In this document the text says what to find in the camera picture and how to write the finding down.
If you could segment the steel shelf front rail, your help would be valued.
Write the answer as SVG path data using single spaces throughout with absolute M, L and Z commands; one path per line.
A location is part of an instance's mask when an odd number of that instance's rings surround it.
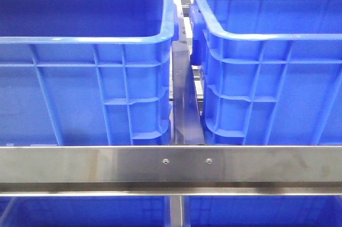
M 340 195 L 339 146 L 2 147 L 2 196 Z

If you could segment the blue crate lower left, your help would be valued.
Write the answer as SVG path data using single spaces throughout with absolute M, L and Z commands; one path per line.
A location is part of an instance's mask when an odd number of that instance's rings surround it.
M 15 198 L 1 226 L 170 226 L 169 198 Z

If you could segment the blue crate lower right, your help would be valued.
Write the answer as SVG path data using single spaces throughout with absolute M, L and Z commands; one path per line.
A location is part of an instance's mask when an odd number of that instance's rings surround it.
M 341 226 L 339 196 L 189 196 L 186 226 Z

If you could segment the blue crate front right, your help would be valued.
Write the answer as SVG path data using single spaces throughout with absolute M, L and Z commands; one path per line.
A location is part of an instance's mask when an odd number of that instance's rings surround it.
M 210 145 L 341 144 L 341 0 L 194 0 Z

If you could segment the steel shelf centre divider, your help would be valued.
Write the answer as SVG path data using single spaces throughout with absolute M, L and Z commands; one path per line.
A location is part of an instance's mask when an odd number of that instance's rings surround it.
M 174 0 L 179 39 L 172 45 L 174 144 L 204 145 L 204 134 L 195 89 L 189 47 L 186 38 L 183 6 Z

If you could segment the blue crate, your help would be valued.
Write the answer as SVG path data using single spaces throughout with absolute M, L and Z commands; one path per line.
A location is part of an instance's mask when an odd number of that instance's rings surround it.
M 169 198 L 15 198 L 1 226 L 170 226 Z
M 186 226 L 341 226 L 339 196 L 189 196 Z
M 1 145 L 170 143 L 173 0 L 1 0 Z
M 341 0 L 194 0 L 210 145 L 341 144 Z

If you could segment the blue crate front left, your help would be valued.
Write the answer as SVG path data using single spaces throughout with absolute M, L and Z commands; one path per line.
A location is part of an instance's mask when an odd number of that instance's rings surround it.
M 173 0 L 1 0 L 1 145 L 170 143 Z

